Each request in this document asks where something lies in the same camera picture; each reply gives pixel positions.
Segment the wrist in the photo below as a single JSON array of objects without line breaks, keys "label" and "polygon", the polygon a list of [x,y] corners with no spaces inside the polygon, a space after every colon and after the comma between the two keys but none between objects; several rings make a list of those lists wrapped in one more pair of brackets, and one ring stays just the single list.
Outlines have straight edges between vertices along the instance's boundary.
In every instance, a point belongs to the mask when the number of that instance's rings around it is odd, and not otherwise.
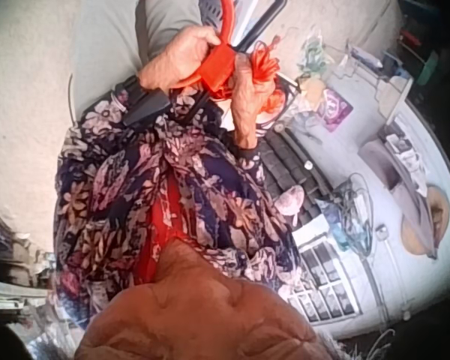
[{"label": "wrist", "polygon": [[144,89],[162,89],[168,92],[177,83],[172,75],[171,64],[164,53],[151,60],[139,73],[140,85]]},{"label": "wrist", "polygon": [[252,150],[257,147],[258,139],[255,131],[251,133],[242,133],[235,130],[235,144],[244,150]]}]

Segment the gray pants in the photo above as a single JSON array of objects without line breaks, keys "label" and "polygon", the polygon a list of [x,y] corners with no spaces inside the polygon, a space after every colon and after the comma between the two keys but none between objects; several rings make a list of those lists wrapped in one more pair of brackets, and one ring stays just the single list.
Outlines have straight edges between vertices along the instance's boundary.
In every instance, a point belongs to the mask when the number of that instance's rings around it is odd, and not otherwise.
[{"label": "gray pants", "polygon": [[72,58],[76,119],[116,83],[136,74],[177,32],[201,25],[198,1],[82,0]]}]

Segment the window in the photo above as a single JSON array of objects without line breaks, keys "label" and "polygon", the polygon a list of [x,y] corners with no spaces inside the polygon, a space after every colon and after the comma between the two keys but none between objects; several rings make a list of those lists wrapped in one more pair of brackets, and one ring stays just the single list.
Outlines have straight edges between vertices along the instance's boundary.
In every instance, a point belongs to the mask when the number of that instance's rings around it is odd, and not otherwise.
[{"label": "window", "polygon": [[311,324],[341,321],[360,314],[344,267],[326,235],[298,250],[303,274],[288,302]]}]

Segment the concrete floor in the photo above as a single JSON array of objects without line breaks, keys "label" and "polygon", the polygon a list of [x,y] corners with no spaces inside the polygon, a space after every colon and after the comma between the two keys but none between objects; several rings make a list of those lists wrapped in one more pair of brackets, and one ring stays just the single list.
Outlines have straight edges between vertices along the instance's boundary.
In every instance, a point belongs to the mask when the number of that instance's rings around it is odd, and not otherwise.
[{"label": "concrete floor", "polygon": [[[69,55],[79,6],[80,0],[0,0],[0,216],[48,251],[56,157],[71,124]],[[299,74],[299,50],[313,25],[337,60],[347,40],[379,55],[394,43],[400,12],[396,0],[289,0],[262,39],[282,36],[275,55],[291,77]]]}]

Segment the wrinkled hand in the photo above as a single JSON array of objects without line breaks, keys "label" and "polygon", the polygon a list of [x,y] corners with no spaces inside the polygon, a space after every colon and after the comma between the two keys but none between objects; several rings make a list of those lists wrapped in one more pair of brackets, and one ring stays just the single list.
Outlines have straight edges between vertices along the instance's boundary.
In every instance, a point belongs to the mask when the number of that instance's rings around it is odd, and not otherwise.
[{"label": "wrinkled hand", "polygon": [[232,117],[235,125],[235,144],[241,149],[257,147],[257,116],[263,104],[275,90],[273,81],[254,84],[252,67],[245,54],[235,57],[233,74]]},{"label": "wrinkled hand", "polygon": [[140,84],[145,89],[164,91],[193,74],[209,52],[210,45],[221,41],[211,26],[188,26],[181,30],[165,50],[140,72]]}]

